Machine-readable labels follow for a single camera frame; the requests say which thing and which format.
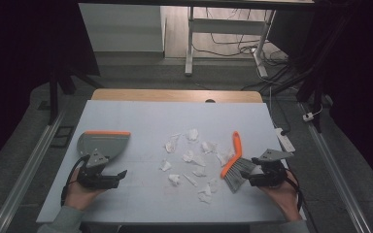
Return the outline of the person's right hand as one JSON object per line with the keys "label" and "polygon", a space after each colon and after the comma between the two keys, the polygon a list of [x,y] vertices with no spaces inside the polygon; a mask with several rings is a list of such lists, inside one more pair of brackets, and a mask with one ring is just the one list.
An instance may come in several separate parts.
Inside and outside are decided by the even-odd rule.
{"label": "person's right hand", "polygon": [[276,204],[287,221],[302,219],[297,208],[297,191],[288,182],[276,187],[262,187],[261,190]]}

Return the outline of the pale blue table board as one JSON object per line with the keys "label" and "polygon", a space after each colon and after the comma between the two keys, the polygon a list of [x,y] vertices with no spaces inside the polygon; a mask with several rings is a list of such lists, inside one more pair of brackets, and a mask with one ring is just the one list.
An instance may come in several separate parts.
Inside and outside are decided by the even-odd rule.
{"label": "pale blue table board", "polygon": [[239,133],[246,158],[278,149],[263,103],[89,101],[75,133],[87,130],[131,134],[124,152],[105,168],[106,174],[126,176],[85,211],[88,222],[228,224],[284,218],[270,198],[249,183],[231,192],[214,153],[204,154],[202,177],[195,176],[195,164],[183,159],[188,150],[201,154],[204,142],[216,144],[219,152],[232,150],[233,133]]}

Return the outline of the pile of white paper scraps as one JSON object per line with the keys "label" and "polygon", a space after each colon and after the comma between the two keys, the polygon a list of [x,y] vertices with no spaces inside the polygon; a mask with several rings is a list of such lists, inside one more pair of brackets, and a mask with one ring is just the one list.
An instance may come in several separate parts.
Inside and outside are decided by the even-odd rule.
{"label": "pile of white paper scraps", "polygon": [[[170,140],[165,144],[165,149],[168,153],[175,153],[178,147],[178,141],[182,134],[172,135]],[[199,133],[196,128],[188,130],[186,134],[183,136],[186,137],[187,144],[189,146],[195,145],[198,143],[198,136]],[[185,163],[193,164],[194,170],[191,170],[191,174],[193,174],[197,178],[207,177],[206,168],[208,168],[208,164],[205,160],[205,154],[212,154],[215,155],[216,158],[220,161],[221,168],[226,168],[227,162],[232,160],[232,157],[235,155],[234,150],[229,150],[228,152],[220,152],[217,149],[218,144],[213,142],[202,142],[200,146],[200,151],[195,152],[194,150],[186,150],[185,153],[182,154],[182,160]],[[172,168],[172,164],[165,158],[161,161],[161,165],[159,169],[163,172],[166,172]],[[187,175],[186,173],[182,173],[183,177],[189,181],[191,185],[194,187],[198,187],[198,182],[191,176]],[[173,186],[179,186],[181,184],[181,175],[180,174],[169,174],[168,180],[170,184]],[[207,184],[197,192],[198,199],[200,202],[204,202],[207,204],[211,204],[212,201],[212,193],[218,191],[218,181],[213,178],[207,181]]]}

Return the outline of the aluminium rail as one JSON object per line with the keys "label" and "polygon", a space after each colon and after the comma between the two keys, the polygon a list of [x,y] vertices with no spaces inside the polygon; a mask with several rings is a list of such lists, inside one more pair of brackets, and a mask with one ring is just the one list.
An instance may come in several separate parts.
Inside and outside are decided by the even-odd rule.
{"label": "aluminium rail", "polygon": [[346,206],[346,210],[356,229],[356,232],[373,233],[366,216],[356,200],[356,197],[354,196],[337,162],[335,161],[333,153],[330,150],[324,136],[322,133],[318,132],[312,121],[305,121],[305,124],[307,125],[316,147],[320,152],[323,163],[325,164],[325,167],[333,180],[338,194]]}
{"label": "aluminium rail", "polygon": [[65,111],[61,110],[51,125],[47,125],[34,150],[31,152],[25,166],[0,209],[0,233],[6,233],[17,209],[28,190],[39,168],[61,121],[65,117]]}

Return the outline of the dark curtain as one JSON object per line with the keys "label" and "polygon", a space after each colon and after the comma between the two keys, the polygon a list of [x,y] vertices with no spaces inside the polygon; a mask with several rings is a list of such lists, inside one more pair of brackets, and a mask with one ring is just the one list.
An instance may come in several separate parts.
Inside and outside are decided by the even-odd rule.
{"label": "dark curtain", "polygon": [[75,73],[100,74],[81,0],[0,0],[0,150],[22,119],[31,91]]}
{"label": "dark curtain", "polygon": [[327,94],[330,115],[373,169],[373,0],[318,0],[278,11],[268,40],[308,74],[297,99]]}

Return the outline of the black tripod stand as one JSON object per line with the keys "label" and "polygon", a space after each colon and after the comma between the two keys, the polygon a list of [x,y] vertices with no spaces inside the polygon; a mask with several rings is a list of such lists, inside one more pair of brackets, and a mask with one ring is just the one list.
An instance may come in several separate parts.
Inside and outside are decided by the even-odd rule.
{"label": "black tripod stand", "polygon": [[322,132],[320,113],[322,112],[322,82],[323,74],[319,71],[311,70],[304,80],[296,94],[298,102],[307,102],[310,97],[313,97],[313,110],[311,112],[312,119],[310,122],[314,125],[318,133]]}
{"label": "black tripod stand", "polygon": [[72,77],[77,77],[79,80],[91,85],[94,88],[103,88],[103,85],[84,72],[79,71],[70,65],[55,65],[50,74],[50,120],[49,125],[52,125],[58,117],[58,90],[60,87],[66,95],[72,95],[76,91],[76,86],[72,81]]}

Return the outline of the person's left hand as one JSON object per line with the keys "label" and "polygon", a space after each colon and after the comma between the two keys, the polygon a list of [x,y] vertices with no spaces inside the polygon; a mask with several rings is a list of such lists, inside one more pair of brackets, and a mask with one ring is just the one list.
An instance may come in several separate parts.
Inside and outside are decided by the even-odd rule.
{"label": "person's left hand", "polygon": [[79,211],[87,209],[94,199],[105,192],[105,189],[87,189],[77,182],[79,170],[76,169],[67,184],[67,194],[64,205]]}

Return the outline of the black rectangular floor frame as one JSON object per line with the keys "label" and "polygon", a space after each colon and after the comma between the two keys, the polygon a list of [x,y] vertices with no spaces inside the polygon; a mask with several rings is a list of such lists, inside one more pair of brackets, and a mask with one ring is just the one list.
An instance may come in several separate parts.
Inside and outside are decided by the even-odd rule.
{"label": "black rectangular floor frame", "polygon": [[51,140],[50,147],[55,149],[67,148],[73,137],[74,131],[75,127],[72,125],[59,126]]}

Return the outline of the white power strip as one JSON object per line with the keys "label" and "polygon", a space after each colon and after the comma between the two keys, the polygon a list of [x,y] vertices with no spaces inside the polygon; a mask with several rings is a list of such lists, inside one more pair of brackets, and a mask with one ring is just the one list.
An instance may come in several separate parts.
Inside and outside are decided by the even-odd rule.
{"label": "white power strip", "polygon": [[282,128],[276,128],[275,132],[283,150],[286,152],[295,152],[295,147],[289,140],[288,136],[284,134],[284,130]]}

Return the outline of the orange brush with grey bristles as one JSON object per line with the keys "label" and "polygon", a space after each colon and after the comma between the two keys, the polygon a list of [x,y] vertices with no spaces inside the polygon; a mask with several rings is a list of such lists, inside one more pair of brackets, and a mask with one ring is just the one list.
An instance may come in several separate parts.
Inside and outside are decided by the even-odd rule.
{"label": "orange brush with grey bristles", "polygon": [[234,154],[222,168],[220,177],[226,182],[230,191],[235,193],[245,181],[241,173],[250,174],[255,165],[249,159],[243,157],[241,138],[238,131],[232,133],[232,143]]}

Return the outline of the wooden table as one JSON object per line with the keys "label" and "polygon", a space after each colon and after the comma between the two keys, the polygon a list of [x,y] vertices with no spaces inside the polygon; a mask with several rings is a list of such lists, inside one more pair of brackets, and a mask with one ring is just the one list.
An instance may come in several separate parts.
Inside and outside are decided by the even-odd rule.
{"label": "wooden table", "polygon": [[261,103],[262,97],[256,91],[98,88],[91,100]]}

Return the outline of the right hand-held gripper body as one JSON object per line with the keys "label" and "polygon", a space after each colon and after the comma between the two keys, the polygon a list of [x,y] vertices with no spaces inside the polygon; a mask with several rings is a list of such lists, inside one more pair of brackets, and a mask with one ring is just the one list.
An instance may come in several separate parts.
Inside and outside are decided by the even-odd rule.
{"label": "right hand-held gripper body", "polygon": [[257,157],[263,161],[263,164],[258,165],[262,171],[262,174],[259,174],[259,186],[281,184],[288,176],[282,160],[292,156],[292,152],[268,149],[260,157]]}

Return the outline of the white desk frame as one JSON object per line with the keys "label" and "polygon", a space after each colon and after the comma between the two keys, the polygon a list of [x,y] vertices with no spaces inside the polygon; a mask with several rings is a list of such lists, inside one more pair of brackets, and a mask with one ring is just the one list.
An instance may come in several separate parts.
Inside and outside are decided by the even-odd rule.
{"label": "white desk frame", "polygon": [[263,46],[267,39],[272,19],[275,15],[274,10],[266,10],[263,21],[238,20],[238,19],[209,19],[194,16],[194,8],[188,8],[188,32],[186,49],[185,75],[192,75],[193,51],[192,41],[194,33],[215,33],[215,34],[238,34],[254,35],[259,37],[259,43],[255,49],[251,49],[255,66],[261,78],[267,78],[268,74],[261,59]]}

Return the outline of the grey dustpan with orange edge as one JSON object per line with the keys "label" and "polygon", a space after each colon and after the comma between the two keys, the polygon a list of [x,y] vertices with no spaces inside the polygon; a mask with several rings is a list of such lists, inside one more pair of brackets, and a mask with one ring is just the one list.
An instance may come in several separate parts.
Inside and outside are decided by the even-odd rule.
{"label": "grey dustpan with orange edge", "polygon": [[81,134],[77,150],[81,156],[98,151],[109,159],[124,152],[131,133],[127,131],[87,130]]}

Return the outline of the white cabinet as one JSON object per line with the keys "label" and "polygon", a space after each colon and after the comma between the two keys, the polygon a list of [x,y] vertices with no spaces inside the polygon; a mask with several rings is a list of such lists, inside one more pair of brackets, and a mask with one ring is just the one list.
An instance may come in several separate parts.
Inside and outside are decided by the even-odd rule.
{"label": "white cabinet", "polygon": [[80,3],[79,7],[95,51],[164,51],[159,6]]}

